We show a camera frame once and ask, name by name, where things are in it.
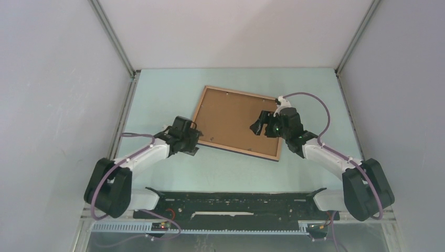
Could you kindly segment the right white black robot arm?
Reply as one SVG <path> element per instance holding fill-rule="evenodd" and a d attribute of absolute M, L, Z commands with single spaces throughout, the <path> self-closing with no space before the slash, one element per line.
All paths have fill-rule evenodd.
<path fill-rule="evenodd" d="M 331 147 L 319 143 L 316 134 L 304 129 L 296 108 L 284 108 L 278 114 L 263 110 L 250 130 L 255 135 L 282 138 L 291 152 L 316 162 L 342 182 L 341 190 L 322 188 L 312 192 L 305 205 L 311 219 L 321 218 L 326 211 L 347 211 L 356 220 L 365 221 L 377 218 L 395 202 L 377 160 L 362 161 L 336 154 Z"/>

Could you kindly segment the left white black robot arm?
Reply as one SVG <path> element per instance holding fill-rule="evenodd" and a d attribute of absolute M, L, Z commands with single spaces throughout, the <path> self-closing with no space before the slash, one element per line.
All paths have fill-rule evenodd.
<path fill-rule="evenodd" d="M 91 206 L 91 217 L 97 221 L 118 218 L 127 210 L 145 210 L 156 219 L 164 216 L 166 205 L 160 201 L 162 194 L 150 187 L 134 189 L 133 180 L 176 153 L 194 156 L 201 135 L 194 121 L 177 116 L 163 131 L 146 134 L 149 138 L 146 146 L 122 158 L 101 158 L 95 164 L 83 197 Z"/>

